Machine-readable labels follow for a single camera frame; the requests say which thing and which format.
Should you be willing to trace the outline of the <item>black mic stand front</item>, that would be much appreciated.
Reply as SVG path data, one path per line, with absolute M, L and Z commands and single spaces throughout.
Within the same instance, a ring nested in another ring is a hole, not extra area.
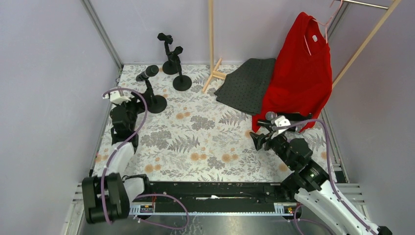
M 144 98 L 147 102 L 147 107 L 150 113 L 159 114 L 167 107 L 166 98 L 161 95 L 154 95 L 152 85 L 149 80 L 145 80 L 146 91 Z

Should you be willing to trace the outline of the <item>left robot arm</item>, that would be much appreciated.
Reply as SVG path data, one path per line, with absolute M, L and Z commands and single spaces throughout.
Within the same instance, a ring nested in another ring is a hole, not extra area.
M 135 126 L 138 114 L 145 111 L 145 106 L 137 95 L 129 98 L 111 92 L 106 98 L 114 104 L 110 111 L 113 152 L 96 176 L 82 181 L 85 218 L 89 224 L 127 218 L 131 194 L 139 189 L 135 182 L 125 186 L 120 174 L 137 150 Z

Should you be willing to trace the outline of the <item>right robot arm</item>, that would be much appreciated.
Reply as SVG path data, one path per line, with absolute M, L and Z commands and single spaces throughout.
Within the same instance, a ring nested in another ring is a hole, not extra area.
M 371 222 L 344 196 L 335 185 L 330 170 L 324 170 L 312 159 L 313 151 L 305 139 L 292 139 L 284 132 L 297 126 L 314 122 L 303 120 L 292 124 L 286 117 L 278 116 L 273 120 L 258 120 L 268 134 L 251 132 L 257 150 L 272 150 L 287 165 L 292 173 L 281 183 L 287 199 L 295 199 L 299 205 L 293 216 L 294 224 L 299 226 L 298 210 L 307 207 L 322 222 L 320 223 L 332 235 L 390 235 L 391 230 Z

